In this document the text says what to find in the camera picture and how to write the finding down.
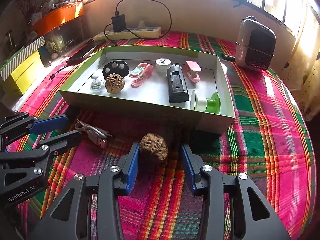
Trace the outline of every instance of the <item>striped box lid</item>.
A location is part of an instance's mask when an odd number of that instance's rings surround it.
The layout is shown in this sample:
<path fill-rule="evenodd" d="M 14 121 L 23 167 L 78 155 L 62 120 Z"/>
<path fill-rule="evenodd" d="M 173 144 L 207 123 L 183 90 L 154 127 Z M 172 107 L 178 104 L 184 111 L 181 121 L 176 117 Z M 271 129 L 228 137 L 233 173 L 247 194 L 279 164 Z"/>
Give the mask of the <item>striped box lid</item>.
<path fill-rule="evenodd" d="M 32 53 L 34 53 L 37 49 L 45 44 L 44 37 L 41 36 L 39 39 L 32 42 L 29 46 L 27 46 L 24 50 L 22 50 L 19 54 L 17 54 L 14 58 L 10 60 L 10 62 L 6 63 L 6 66 L 1 69 L 1 77 L 3 81 L 5 81 L 10 74 Z"/>

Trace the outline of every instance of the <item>usb cable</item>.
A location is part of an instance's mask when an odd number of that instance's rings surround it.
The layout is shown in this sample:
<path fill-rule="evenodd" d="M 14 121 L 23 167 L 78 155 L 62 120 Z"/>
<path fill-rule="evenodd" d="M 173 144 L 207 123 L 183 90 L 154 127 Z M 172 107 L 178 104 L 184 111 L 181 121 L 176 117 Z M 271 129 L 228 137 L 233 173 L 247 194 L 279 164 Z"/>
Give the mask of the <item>usb cable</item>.
<path fill-rule="evenodd" d="M 77 120 L 75 129 L 79 132 L 85 131 L 88 134 L 89 139 L 103 149 L 106 147 L 108 136 L 113 137 L 107 131 L 100 129 L 98 127 L 93 127 L 79 120 Z"/>

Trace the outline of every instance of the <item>pink clip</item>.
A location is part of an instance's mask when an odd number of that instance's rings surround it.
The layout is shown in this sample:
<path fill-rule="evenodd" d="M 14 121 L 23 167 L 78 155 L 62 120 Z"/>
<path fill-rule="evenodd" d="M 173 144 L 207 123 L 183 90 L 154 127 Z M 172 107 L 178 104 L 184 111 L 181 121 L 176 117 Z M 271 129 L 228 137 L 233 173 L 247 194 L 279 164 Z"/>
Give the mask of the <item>pink clip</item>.
<path fill-rule="evenodd" d="M 195 61 L 186 61 L 184 65 L 184 70 L 188 75 L 188 78 L 193 83 L 198 83 L 200 81 L 200 77 L 198 75 L 201 72 L 201 68 Z"/>
<path fill-rule="evenodd" d="M 144 68 L 144 70 L 131 82 L 133 88 L 141 86 L 152 74 L 153 65 L 147 63 L 140 63 L 138 67 Z"/>

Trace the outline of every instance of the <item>white knob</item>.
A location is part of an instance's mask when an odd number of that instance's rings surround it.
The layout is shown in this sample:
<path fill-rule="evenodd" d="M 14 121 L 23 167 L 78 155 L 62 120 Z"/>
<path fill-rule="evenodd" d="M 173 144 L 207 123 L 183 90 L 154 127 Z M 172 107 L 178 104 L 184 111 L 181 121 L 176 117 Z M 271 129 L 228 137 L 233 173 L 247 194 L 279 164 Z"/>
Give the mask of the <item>white knob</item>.
<path fill-rule="evenodd" d="M 93 74 L 93 75 L 91 76 L 91 79 L 93 79 L 93 80 L 95 80 L 95 79 L 97 79 L 97 78 L 99 78 L 99 76 L 98 76 L 97 74 Z"/>

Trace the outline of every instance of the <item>table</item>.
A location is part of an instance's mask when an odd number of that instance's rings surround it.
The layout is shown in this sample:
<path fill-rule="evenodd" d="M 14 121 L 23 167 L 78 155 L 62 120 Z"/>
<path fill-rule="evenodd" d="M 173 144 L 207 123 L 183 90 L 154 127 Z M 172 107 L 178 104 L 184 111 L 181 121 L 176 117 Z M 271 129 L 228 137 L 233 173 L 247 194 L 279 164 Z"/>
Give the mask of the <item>table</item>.
<path fill-rule="evenodd" d="M 235 44 L 189 33 L 171 32 L 156 41 L 119 41 L 118 45 L 159 45 L 195 49 L 220 55 L 235 54 Z M 236 118 L 219 138 L 200 131 L 192 132 L 190 147 L 204 162 L 223 173 L 247 172 L 274 207 L 291 238 L 296 240 L 310 223 L 316 199 L 316 165 L 311 139 L 295 101 L 278 76 L 269 69 L 264 74 L 226 64 L 227 78 Z M 61 71 L 52 81 L 48 78 L 30 96 L 21 111 L 45 118 L 67 109 L 59 87 L 77 66 Z M 157 169 L 139 169 L 134 190 L 120 197 L 119 206 L 125 239 L 196 239 L 202 198 L 193 197 L 184 182 L 179 144 L 179 128 L 114 116 L 105 120 L 99 111 L 82 110 L 78 119 L 110 131 L 115 137 L 105 150 L 88 138 L 56 158 L 49 177 L 50 187 L 19 205 L 25 232 L 29 232 L 61 189 L 73 176 L 101 173 L 127 154 L 134 141 L 147 132 L 165 134 L 171 149 L 169 159 Z M 7 149 L 30 150 L 44 138 L 29 135 Z M 92 238 L 95 239 L 96 197 L 93 197 Z M 230 206 L 226 206 L 226 233 L 230 230 Z"/>

